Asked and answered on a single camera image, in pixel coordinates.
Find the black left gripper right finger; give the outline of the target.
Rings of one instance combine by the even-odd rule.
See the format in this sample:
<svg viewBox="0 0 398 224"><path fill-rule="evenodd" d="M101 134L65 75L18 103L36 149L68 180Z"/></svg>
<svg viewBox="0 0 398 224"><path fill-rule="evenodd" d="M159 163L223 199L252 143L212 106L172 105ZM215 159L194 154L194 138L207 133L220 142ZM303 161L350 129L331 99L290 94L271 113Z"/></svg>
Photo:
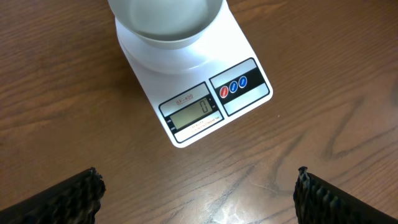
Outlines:
<svg viewBox="0 0 398 224"><path fill-rule="evenodd" d="M293 200L299 224L397 224L397 219L298 169Z"/></svg>

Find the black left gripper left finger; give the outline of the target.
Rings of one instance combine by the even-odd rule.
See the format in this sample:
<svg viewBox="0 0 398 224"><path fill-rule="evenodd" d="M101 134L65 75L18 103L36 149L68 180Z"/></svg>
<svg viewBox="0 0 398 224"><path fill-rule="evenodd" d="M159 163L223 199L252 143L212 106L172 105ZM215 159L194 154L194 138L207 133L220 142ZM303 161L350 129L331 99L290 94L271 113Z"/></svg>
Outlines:
<svg viewBox="0 0 398 224"><path fill-rule="evenodd" d="M1 210L1 223L94 224L106 191L94 167Z"/></svg>

